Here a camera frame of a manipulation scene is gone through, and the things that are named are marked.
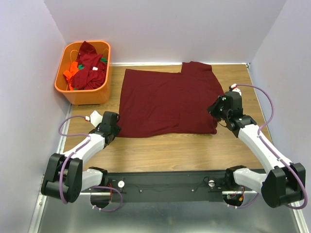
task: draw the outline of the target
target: orange cloth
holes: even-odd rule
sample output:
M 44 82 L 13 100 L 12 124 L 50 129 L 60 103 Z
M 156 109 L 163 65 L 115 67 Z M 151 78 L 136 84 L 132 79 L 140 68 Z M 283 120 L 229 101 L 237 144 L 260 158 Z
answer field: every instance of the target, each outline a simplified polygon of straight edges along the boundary
M 70 65 L 70 70 L 65 70 L 63 75 L 66 77 L 66 80 L 68 82 L 69 89 L 72 91 L 73 86 L 71 85 L 72 83 L 72 77 L 79 71 L 78 69 L 78 63 L 73 62 Z

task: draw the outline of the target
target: gray floor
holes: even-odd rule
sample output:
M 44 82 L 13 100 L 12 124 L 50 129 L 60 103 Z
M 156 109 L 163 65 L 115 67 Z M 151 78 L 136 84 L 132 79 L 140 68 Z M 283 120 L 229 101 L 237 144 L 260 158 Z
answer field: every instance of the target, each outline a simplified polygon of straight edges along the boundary
M 219 202 L 124 203 L 117 211 L 91 208 L 89 196 L 64 205 L 48 198 L 40 233 L 297 233 L 293 211 L 271 209 L 259 197 L 245 209 Z

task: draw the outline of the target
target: screw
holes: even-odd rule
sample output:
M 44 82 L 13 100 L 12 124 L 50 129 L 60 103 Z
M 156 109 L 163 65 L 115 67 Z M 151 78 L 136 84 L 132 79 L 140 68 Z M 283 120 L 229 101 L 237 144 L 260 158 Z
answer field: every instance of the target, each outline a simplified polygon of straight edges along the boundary
M 209 180 L 208 181 L 208 185 L 209 185 L 209 187 L 214 187 L 215 186 L 215 181 L 214 180 Z

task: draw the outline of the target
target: wooden table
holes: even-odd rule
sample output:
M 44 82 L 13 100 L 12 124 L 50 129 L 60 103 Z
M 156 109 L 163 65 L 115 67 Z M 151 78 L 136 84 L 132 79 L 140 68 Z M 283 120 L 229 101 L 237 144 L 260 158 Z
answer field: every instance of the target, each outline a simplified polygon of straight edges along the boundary
M 127 68 L 150 71 L 180 72 L 181 66 L 113 67 L 112 89 L 108 103 L 104 105 L 74 106 L 72 115 L 89 116 L 94 110 L 119 112 L 121 87 Z M 245 65 L 213 65 L 213 72 L 224 91 L 234 83 L 251 84 Z M 253 88 L 241 87 L 244 113 L 259 125 L 264 123 L 260 106 Z M 77 118 L 72 119 L 69 133 L 87 133 L 93 126 Z M 97 166 L 109 172 L 213 170 L 245 165 L 262 168 L 251 150 L 232 132 L 221 126 L 218 133 L 178 134 L 169 133 L 149 138 L 116 138 L 108 147 L 97 153 L 85 164 L 85 169 Z M 267 129 L 263 130 L 268 137 Z M 83 137 L 69 137 L 67 151 Z

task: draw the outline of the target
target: white baseboard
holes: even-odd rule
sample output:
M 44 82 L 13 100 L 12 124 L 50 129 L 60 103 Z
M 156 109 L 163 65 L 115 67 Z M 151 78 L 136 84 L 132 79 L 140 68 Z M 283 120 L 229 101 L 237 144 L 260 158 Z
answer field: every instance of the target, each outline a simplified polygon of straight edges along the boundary
M 215 63 L 215 62 L 203 62 L 204 64 L 210 65 L 240 65 L 246 63 Z M 132 66 L 177 66 L 181 65 L 182 62 L 113 62 L 114 67 L 132 67 Z

